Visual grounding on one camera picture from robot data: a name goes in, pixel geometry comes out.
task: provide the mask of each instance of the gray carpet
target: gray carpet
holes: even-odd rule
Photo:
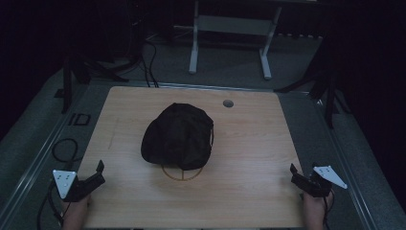
[[[156,37],[151,40],[157,44],[157,55],[152,70],[161,86],[187,84],[197,85],[196,87],[214,86],[265,91],[272,91],[274,88],[298,80],[320,44],[320,40],[310,38],[294,40],[290,37],[276,37],[268,55],[273,79],[264,80],[256,48],[248,46],[219,48],[218,44],[203,40],[199,50],[197,73],[189,75],[191,47],[186,38],[172,44],[165,44]],[[149,62],[153,48],[147,45],[144,53]],[[122,73],[122,76],[131,81],[120,85],[146,86],[144,71],[139,67]],[[7,222],[10,229],[35,228],[36,213],[46,194],[52,176],[51,171],[63,166],[51,156],[51,146],[57,140],[75,138],[79,143],[78,156],[83,155],[104,99],[112,85],[118,84],[100,78],[94,78],[89,86],[75,85],[76,103],[69,113],[61,115],[62,101],[54,98],[56,90],[61,87],[61,73],[55,74],[2,141],[0,198],[3,211],[6,208],[15,210],[10,212],[10,220]],[[298,91],[307,91],[309,86],[311,84],[301,87]],[[334,188],[336,202],[328,221],[331,229],[406,229],[405,215],[396,203],[353,117],[342,112],[335,114],[333,120],[335,129],[330,130],[323,120],[323,107],[310,100],[306,94],[292,92],[280,94],[280,98],[305,174],[310,172],[313,162],[321,165],[329,164],[350,185],[348,190]],[[69,126],[73,113],[91,115],[90,124]],[[72,154],[72,146],[68,143],[56,149],[58,154],[65,157]],[[16,186],[20,178],[32,176],[27,172],[32,172],[30,166],[39,152],[45,156],[42,161],[44,164],[37,169],[38,175],[33,178],[33,183],[28,185],[25,190],[27,193],[22,193],[20,199],[12,196],[19,189]],[[15,202],[15,209],[11,209],[10,204],[6,205],[8,200],[20,202]],[[43,210],[41,222],[43,229],[58,229],[48,205]]]

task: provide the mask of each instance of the drawn circle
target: drawn circle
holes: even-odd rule
[[[198,175],[200,175],[200,173],[202,173],[203,171],[203,167],[198,169],[198,170],[194,170],[194,171],[183,171],[179,168],[165,168],[163,165],[162,167],[162,171],[164,172],[164,174],[169,177],[172,180],[176,180],[176,181],[189,181],[189,180],[193,180],[195,178],[197,178]]]
[[[224,105],[225,107],[233,107],[233,106],[234,106],[234,103],[233,103],[233,101],[231,101],[231,100],[224,100],[223,105]]]

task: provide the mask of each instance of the dark background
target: dark background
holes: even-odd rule
[[[113,51],[117,42],[109,43],[113,39],[107,39],[111,37],[106,32],[106,17],[98,11],[108,9],[112,2],[128,4],[106,0],[0,3],[0,138],[18,120],[43,83],[61,68],[70,47],[97,60],[112,60],[123,54]],[[192,24],[193,1],[132,2],[143,5],[141,11],[136,11],[135,20],[147,23],[167,40],[171,39],[173,24]],[[210,1],[202,10],[270,16],[255,10],[261,5],[251,9],[234,2]],[[338,87],[405,209],[406,4],[401,0],[359,0],[342,6],[285,4],[277,30],[294,37],[325,38],[312,66],[323,69],[333,63],[339,73]],[[120,12],[112,12],[108,18],[123,17]]]

